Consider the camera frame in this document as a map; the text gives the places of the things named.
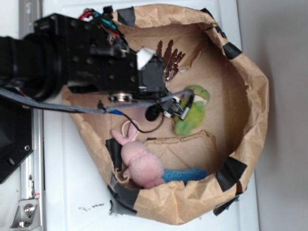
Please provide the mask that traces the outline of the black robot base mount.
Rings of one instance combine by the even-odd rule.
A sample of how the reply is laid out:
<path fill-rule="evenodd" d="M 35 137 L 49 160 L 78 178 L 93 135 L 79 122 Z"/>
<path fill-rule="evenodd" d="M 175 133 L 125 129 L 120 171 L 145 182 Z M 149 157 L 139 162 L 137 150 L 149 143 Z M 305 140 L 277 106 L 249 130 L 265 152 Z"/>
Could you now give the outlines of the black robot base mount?
<path fill-rule="evenodd" d="M 0 99 L 0 182 L 3 184 L 33 150 L 33 110 Z"/>

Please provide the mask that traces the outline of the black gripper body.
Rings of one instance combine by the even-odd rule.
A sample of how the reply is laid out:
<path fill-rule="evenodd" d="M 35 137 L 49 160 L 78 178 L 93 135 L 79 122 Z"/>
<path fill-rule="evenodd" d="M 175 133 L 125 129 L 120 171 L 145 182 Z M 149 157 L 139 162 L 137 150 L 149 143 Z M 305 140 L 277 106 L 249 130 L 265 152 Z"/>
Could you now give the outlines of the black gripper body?
<path fill-rule="evenodd" d="M 167 95 L 165 67 L 162 56 L 156 54 L 138 71 L 138 99 L 158 99 Z"/>

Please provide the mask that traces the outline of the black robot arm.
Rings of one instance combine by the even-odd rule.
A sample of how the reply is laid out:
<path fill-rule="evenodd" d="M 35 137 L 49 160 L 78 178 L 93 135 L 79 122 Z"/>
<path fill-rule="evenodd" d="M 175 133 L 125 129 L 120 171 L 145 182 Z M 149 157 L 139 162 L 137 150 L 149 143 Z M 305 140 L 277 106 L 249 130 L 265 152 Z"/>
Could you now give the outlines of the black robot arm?
<path fill-rule="evenodd" d="M 113 102 L 147 107 L 147 119 L 159 113 L 184 119 L 194 94 L 180 104 L 165 79 L 166 61 L 149 48 L 134 51 L 111 17 L 87 12 L 75 19 L 52 14 L 34 23 L 23 39 L 0 39 L 0 94 L 40 109 L 70 113 L 119 113 L 118 106 L 89 109 L 47 104 L 67 86 L 76 93 L 103 92 Z"/>

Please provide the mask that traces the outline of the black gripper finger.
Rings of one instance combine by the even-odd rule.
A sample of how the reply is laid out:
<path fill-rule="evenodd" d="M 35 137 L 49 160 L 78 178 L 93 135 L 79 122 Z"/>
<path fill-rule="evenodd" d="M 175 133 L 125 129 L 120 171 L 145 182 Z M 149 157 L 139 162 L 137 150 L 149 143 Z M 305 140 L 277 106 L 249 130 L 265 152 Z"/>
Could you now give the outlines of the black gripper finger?
<path fill-rule="evenodd" d="M 161 104 L 163 115 L 168 118 L 178 116 L 180 120 L 184 120 L 190 111 L 190 99 L 184 104 L 184 106 L 181 106 L 180 103 L 182 102 L 184 102 L 184 100 L 181 100 L 177 96 L 173 96 L 171 99 L 163 102 Z"/>

